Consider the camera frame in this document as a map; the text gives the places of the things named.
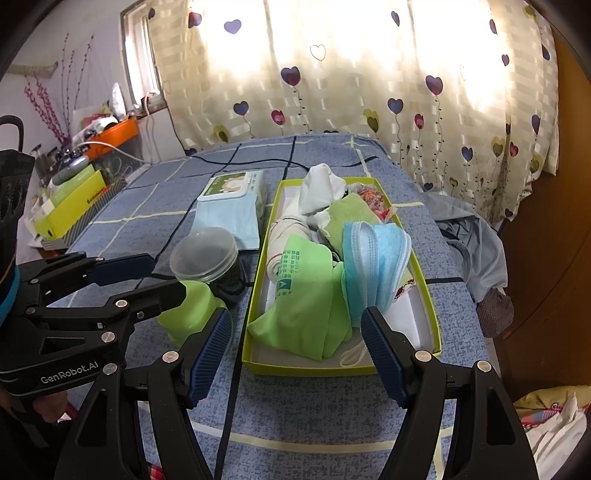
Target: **green bag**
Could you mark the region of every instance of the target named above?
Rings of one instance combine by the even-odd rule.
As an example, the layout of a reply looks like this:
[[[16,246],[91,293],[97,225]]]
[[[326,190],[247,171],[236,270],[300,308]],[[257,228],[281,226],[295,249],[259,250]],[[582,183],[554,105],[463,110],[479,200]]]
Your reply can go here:
[[[258,342],[321,361],[351,336],[341,289],[343,264],[330,250],[291,235],[283,250],[275,303],[248,325]]]

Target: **orange shelf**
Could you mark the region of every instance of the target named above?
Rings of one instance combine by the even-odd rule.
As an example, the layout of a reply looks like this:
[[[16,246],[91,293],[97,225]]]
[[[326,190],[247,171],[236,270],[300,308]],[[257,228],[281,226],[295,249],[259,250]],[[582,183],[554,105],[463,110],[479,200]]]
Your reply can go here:
[[[91,138],[90,141],[104,142],[113,145],[114,147],[118,147],[138,134],[138,123],[135,118],[130,118],[128,120],[123,120],[114,127]],[[88,156],[90,161],[92,161],[112,150],[112,148],[104,147],[102,145],[91,145],[90,150],[86,151],[85,155]]]

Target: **gray clothing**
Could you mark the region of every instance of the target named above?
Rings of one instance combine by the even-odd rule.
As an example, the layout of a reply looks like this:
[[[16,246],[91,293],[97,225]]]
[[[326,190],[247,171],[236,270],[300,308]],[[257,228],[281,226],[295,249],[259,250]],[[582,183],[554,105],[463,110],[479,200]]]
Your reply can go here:
[[[486,220],[456,198],[438,193],[420,195],[447,240],[474,301],[480,303],[490,288],[506,287],[503,243]]]

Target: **person's hand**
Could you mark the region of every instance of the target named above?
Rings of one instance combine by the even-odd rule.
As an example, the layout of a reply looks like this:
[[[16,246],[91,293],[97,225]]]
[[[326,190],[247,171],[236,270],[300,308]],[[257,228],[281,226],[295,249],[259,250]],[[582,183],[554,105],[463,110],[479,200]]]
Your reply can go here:
[[[14,416],[11,409],[11,396],[0,387],[0,407],[4,408],[10,415]],[[68,405],[67,392],[58,392],[45,397],[39,397],[33,400],[33,409],[43,417],[47,423],[58,421],[66,412]]]

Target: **face mask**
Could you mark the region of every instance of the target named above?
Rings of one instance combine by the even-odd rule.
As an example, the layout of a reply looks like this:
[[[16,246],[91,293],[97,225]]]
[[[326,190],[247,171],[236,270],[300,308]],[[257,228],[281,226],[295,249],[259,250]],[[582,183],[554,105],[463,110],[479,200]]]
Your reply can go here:
[[[394,223],[346,223],[343,230],[346,296],[351,325],[359,327],[367,307],[385,312],[408,264],[410,236]]]

